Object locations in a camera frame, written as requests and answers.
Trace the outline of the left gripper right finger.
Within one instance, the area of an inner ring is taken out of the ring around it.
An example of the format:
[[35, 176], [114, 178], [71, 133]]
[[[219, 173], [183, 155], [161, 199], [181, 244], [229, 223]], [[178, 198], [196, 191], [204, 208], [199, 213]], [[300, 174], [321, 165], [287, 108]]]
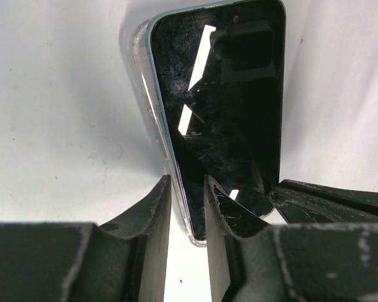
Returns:
[[231, 199], [210, 175], [204, 176], [203, 200], [212, 301], [233, 301], [246, 284], [241, 244], [269, 224]]

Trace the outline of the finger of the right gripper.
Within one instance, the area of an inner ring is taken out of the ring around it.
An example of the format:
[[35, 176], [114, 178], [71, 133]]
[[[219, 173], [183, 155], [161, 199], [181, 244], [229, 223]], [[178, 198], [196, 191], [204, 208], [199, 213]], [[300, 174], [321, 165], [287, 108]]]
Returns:
[[284, 180], [268, 198], [286, 223], [378, 222], [378, 193]]

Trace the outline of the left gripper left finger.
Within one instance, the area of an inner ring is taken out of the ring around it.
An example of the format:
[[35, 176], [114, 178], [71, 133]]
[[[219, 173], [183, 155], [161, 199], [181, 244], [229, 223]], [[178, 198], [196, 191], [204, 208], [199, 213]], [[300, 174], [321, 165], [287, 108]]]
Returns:
[[171, 177], [100, 226], [99, 293], [103, 301], [162, 301], [166, 278]]

